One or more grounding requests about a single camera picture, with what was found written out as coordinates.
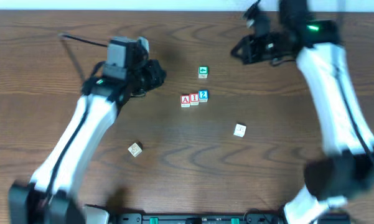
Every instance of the small cube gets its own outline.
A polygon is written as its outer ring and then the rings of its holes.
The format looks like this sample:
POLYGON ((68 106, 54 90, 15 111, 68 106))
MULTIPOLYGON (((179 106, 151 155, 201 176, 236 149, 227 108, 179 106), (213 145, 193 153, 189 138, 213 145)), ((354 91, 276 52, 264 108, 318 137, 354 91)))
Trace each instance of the small cube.
POLYGON ((207 102, 209 99, 209 92, 207 90, 199 90, 199 102, 207 102))
POLYGON ((134 157, 137 157, 140 153, 143 152, 143 150, 138 146, 137 143, 134 143, 132 144, 130 147, 129 147, 129 152, 134 156, 134 157))
POLYGON ((181 96, 181 107, 189 107, 189 95, 182 95, 181 96))
POLYGON ((246 126, 237 124, 235 127, 234 135, 243 137, 245 135, 246 126))
POLYGON ((199 66, 198 78, 207 78, 209 74, 209 67, 199 66))
POLYGON ((189 101, 190 101, 191 106, 199 105, 199 94, 198 93, 191 93, 189 95, 189 101))

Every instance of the wooden cube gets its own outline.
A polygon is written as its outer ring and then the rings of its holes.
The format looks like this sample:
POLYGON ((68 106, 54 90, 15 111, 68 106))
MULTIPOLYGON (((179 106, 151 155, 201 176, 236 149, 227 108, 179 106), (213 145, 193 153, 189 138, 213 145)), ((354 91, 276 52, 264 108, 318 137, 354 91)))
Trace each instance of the wooden cube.
POLYGON ((189 107, 189 95, 182 95, 181 96, 181 107, 189 107))
POLYGON ((199 90, 199 102, 207 102, 209 99, 209 92, 207 90, 199 90))
POLYGON ((199 66, 198 78, 207 78, 208 74, 209 74, 209 67, 199 66))
POLYGON ((129 148, 128 148, 129 152, 134 156, 134 157, 137 157, 140 153, 143 152, 143 150, 138 146, 137 143, 134 143, 132 144, 129 148))
POLYGON ((246 126, 241 125, 241 124, 237 124, 235 126, 234 135, 239 136, 239 137, 243 137, 245 135, 245 131, 246 131, 246 126))
POLYGON ((191 106, 192 105, 199 105, 199 94, 198 93, 191 93, 189 95, 189 101, 191 106))

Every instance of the green connector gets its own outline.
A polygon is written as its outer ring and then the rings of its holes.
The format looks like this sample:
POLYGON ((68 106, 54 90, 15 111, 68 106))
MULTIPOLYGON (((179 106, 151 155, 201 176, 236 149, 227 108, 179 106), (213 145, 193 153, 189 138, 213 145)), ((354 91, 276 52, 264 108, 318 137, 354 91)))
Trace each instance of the green connector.
POLYGON ((149 219, 149 224, 157 224, 159 222, 158 218, 150 218, 149 219))
POLYGON ((239 218, 232 218, 231 224, 239 224, 239 218))

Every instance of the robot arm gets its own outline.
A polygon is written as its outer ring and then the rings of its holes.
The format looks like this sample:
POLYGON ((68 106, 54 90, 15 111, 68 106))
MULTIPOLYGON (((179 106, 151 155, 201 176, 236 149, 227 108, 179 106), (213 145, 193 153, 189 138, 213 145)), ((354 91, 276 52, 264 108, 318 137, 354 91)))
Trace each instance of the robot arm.
POLYGON ((316 21, 306 0, 280 0, 282 33, 269 31, 258 2, 244 17, 255 34, 244 37, 231 54, 244 64, 270 60, 273 66, 291 61, 283 57, 295 58, 314 100, 328 159, 307 165, 305 186, 283 208, 287 223, 310 223, 370 188, 374 135, 358 105, 334 22, 316 21))
POLYGON ((88 221, 75 201, 101 138, 130 97, 144 96, 161 86, 166 77, 159 62, 148 59, 148 52, 148 42, 142 37, 111 39, 107 61, 98 63, 84 82, 72 120, 50 156, 28 186, 14 184, 10 188, 11 223, 88 221), (102 66, 102 75, 95 76, 102 66))

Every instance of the wooden table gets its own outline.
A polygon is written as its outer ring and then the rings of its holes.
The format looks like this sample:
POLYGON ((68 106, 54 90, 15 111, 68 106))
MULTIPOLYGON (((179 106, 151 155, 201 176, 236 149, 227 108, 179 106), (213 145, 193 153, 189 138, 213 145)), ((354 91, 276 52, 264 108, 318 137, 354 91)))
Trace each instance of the wooden table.
MULTIPOLYGON (((230 49, 246 34, 239 12, 0 11, 0 223, 7 191, 28 181, 65 130, 80 79, 58 41, 69 32, 105 43, 145 36, 167 70, 160 89, 131 100, 93 156, 81 203, 148 213, 275 210, 303 186, 302 169, 323 157, 316 111, 293 63, 243 66, 230 49), (208 65, 207 80, 197 78, 208 65), (210 91, 180 107, 180 95, 210 91), (244 138, 233 136, 245 123, 244 138), (135 141, 144 152, 133 158, 135 141)), ((271 14, 274 28, 276 15, 271 14)), ((334 18, 333 14, 319 14, 334 18)), ((374 14, 346 14, 343 37, 363 113, 374 132, 374 14)), ((70 40, 85 73, 106 49, 70 40)), ((374 189, 347 207, 374 223, 374 189)))

